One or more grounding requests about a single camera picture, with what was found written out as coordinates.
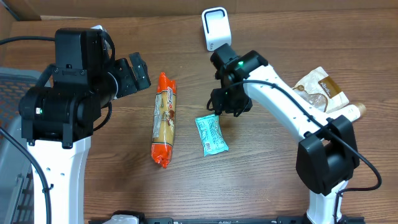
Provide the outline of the teal snack wrapper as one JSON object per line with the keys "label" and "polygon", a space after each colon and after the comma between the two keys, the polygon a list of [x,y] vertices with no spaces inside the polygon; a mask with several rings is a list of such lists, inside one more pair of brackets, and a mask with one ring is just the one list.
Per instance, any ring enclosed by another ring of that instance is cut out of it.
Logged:
{"label": "teal snack wrapper", "polygon": [[229,147],[223,138],[220,119],[218,115],[210,114],[195,119],[204,156],[212,156],[221,152],[229,151]]}

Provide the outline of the orange biscuit packet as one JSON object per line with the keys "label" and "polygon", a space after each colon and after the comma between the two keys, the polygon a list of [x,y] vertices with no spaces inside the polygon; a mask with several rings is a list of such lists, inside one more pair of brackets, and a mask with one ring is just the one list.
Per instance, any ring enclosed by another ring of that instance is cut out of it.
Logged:
{"label": "orange biscuit packet", "polygon": [[169,79],[162,72],[159,75],[155,96],[151,157],[164,169],[172,159],[175,139],[176,94],[175,80]]}

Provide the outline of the brown Pantree snack pouch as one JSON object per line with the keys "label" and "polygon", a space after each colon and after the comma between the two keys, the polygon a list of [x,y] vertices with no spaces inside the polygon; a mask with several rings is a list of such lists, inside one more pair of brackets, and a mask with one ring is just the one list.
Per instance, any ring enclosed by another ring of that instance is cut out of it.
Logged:
{"label": "brown Pantree snack pouch", "polygon": [[292,88],[316,109],[332,113],[349,103],[342,89],[322,67],[317,67],[299,80]]}

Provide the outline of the white tube gold cap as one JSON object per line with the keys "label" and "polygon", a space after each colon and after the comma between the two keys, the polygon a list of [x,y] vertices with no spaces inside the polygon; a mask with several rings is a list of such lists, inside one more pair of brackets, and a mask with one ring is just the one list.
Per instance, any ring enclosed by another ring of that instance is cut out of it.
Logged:
{"label": "white tube gold cap", "polygon": [[339,110],[336,110],[332,113],[329,113],[329,117],[335,119],[341,115],[345,116],[352,123],[358,120],[359,118],[366,115],[367,109],[364,104],[357,103],[353,105],[347,105]]}

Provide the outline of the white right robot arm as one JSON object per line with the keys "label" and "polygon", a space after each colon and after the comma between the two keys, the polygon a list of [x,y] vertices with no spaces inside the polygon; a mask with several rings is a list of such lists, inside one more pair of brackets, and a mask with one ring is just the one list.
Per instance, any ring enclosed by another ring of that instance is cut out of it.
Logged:
{"label": "white right robot arm", "polygon": [[296,171],[310,191],[304,223],[343,223],[344,190],[359,166],[353,122],[366,114],[358,103],[332,113],[305,101],[276,74],[256,51],[239,56],[228,45],[210,57],[220,88],[211,92],[208,109],[215,114],[248,112],[253,101],[267,109],[298,144]]}

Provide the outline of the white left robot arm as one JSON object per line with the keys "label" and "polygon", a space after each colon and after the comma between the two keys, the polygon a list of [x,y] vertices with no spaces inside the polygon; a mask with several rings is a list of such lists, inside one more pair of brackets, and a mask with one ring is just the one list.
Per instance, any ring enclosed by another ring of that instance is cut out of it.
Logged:
{"label": "white left robot arm", "polygon": [[19,103],[21,134],[35,159],[34,222],[83,223],[84,178],[91,137],[113,100],[150,87],[139,53],[116,59],[101,27],[55,33],[55,62]]}

